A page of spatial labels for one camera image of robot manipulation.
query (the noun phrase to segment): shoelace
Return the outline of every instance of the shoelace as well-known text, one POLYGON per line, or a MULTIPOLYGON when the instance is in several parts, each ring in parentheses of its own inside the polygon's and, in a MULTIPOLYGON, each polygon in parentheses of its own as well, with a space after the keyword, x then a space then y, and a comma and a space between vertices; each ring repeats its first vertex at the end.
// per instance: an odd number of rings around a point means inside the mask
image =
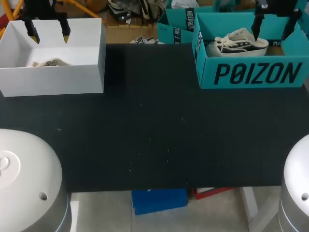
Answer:
POLYGON ((226 35, 225 37, 221 38, 221 37, 216 37, 214 38, 214 40, 220 44, 221 46, 221 51, 223 50, 223 47, 232 47, 237 45, 237 43, 235 43, 234 41, 230 40, 228 38, 228 35, 226 35))

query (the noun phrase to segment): white box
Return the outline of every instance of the white box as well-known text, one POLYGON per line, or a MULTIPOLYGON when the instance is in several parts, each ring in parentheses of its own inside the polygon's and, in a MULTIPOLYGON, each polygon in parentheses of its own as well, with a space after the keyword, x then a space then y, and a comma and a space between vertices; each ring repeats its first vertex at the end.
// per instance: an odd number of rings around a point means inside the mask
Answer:
POLYGON ((11 21, 0 41, 0 90, 5 97, 103 93, 105 26, 99 18, 68 19, 64 42, 58 20, 33 20, 40 43, 23 21, 11 21), (68 66, 26 67, 60 58, 68 66))

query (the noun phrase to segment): white table leg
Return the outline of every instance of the white table leg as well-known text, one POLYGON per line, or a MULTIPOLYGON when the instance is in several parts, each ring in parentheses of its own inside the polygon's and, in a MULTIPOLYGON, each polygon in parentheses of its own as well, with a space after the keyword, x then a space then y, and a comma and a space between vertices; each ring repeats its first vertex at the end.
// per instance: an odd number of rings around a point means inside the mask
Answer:
POLYGON ((255 196, 252 187, 241 188, 244 201, 249 232, 262 232, 279 210, 280 188, 275 188, 260 210, 257 209, 255 196))

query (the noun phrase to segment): white circular cover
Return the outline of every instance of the white circular cover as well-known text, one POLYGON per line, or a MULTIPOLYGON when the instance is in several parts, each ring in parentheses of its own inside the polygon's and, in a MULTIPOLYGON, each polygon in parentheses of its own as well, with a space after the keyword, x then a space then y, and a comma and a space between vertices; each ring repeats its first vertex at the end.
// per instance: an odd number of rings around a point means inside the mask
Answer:
POLYGON ((45 141, 0 129, 0 232, 34 224, 53 205, 61 182, 59 159, 45 141))
POLYGON ((309 216, 309 135, 292 148, 284 166, 286 187, 297 206, 309 216))

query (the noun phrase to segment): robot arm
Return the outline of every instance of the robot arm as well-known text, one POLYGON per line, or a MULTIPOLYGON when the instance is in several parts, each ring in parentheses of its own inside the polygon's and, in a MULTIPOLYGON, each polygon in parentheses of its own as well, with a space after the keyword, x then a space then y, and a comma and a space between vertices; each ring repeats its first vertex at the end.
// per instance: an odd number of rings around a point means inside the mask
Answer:
POLYGON ((255 9, 255 19, 251 30, 254 38, 257 39, 260 33, 260 27, 265 14, 273 14, 278 17, 289 17, 286 24, 282 39, 285 40, 293 31, 297 20, 301 17, 302 12, 296 9, 297 0, 267 0, 267 5, 257 6, 255 9))
POLYGON ((36 18, 40 20, 57 19, 62 28, 64 41, 67 43, 71 29, 67 21, 67 14, 55 11, 56 0, 24 0, 24 3, 25 12, 22 15, 22 20, 25 22, 28 36, 39 44, 40 38, 32 20, 36 18))

